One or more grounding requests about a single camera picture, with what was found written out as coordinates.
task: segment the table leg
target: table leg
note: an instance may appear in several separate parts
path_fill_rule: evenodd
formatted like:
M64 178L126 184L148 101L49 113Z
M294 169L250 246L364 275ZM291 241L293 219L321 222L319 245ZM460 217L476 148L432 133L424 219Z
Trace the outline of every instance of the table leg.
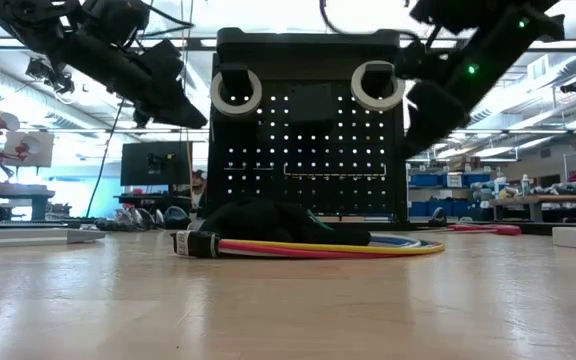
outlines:
M501 221L504 219L504 207L503 206L495 205L492 209L492 213L493 213L496 221Z
M32 197L32 215L31 220L46 220L46 204L48 199L44 196Z
M544 222L543 213L541 211L541 203L529 204L530 220L534 222Z

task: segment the white tape roll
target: white tape roll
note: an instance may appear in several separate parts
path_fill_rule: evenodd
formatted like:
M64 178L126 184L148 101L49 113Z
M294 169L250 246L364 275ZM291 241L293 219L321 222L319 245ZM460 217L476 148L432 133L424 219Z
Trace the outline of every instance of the white tape roll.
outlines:
M355 69L355 72L352 74L352 79L350 80L350 91L352 92L352 95L355 97L355 99L357 99L359 105L361 105L363 108L367 110L373 110L373 111L390 110L395 106L397 106L397 104L399 104L403 99L404 90L406 90L406 84L403 80L393 76L392 95L381 100L373 98L372 96L366 94L366 91L364 91L364 88L361 85L361 80L363 79L364 74L366 73L366 65L371 64L387 64L393 66L389 62L381 60L368 61L359 65L359 67L357 67L357 69Z
M250 79L250 85L252 86L252 95L250 99L242 105L230 105L221 98L221 91L224 88L224 78L221 73L217 73L212 79L210 85L210 97L212 99L213 105L220 113L231 116L246 116L257 110L259 104L261 104L261 81L255 75L254 72L248 70L248 78Z

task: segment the red cable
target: red cable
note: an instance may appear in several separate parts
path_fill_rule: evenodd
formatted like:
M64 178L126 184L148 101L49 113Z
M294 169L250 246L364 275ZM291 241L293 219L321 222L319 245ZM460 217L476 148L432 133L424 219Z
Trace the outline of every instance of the red cable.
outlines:
M401 256L400 254L364 254L364 253L348 253L348 252L333 252L333 251L310 251L300 249L284 249L271 246L257 246L248 244L234 244L233 242L224 242L219 244L220 249L232 249L252 251L264 254L283 255L294 258L310 258L310 259L382 259Z

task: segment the white sign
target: white sign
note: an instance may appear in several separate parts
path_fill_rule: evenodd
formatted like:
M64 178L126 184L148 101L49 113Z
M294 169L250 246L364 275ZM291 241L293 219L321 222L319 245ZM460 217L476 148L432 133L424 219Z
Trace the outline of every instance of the white sign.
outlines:
M446 175L448 187L462 187L461 175Z

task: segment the black monitor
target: black monitor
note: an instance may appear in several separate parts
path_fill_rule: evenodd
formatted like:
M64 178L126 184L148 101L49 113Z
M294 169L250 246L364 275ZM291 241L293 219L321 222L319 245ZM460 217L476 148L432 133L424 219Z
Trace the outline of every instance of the black monitor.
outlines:
M179 141L124 144L121 186L188 184L192 143L188 145Z

